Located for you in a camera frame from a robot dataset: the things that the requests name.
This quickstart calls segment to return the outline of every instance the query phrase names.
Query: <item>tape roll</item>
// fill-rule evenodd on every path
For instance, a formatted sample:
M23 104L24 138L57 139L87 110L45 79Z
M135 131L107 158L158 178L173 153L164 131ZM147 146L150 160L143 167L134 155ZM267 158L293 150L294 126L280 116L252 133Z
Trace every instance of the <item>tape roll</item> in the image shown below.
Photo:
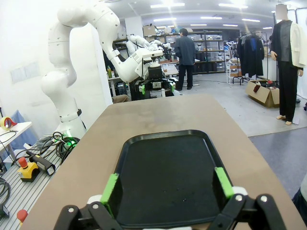
M17 125L17 123L13 122L13 120L8 116L5 116L0 120L0 127L4 130L9 130L15 125Z

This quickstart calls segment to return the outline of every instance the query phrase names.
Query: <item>bottle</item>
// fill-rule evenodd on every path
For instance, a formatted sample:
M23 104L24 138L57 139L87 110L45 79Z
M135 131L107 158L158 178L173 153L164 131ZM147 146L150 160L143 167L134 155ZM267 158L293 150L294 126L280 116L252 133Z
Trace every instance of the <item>bottle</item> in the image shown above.
M110 66L107 66L107 75L109 76L109 78L112 78L112 70L110 68Z

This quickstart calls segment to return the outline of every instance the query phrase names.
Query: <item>black tray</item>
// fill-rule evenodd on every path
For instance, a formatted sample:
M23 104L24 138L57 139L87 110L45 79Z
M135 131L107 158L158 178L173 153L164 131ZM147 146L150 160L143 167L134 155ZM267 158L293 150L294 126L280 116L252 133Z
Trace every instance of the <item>black tray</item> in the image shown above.
M117 221L127 229L213 221L220 213L212 189L215 167L224 168L209 136L198 130L127 140L115 170L123 186Z

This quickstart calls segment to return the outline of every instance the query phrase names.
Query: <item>mannequin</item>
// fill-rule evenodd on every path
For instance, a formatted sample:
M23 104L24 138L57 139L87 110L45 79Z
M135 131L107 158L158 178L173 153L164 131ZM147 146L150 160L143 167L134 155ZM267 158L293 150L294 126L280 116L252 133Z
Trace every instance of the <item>mannequin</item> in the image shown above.
M303 76L307 64L306 36L303 29L288 19L286 5L276 5L276 19L282 20L273 29L271 56L278 61L280 115L277 119L286 120L291 125L295 112L297 78Z

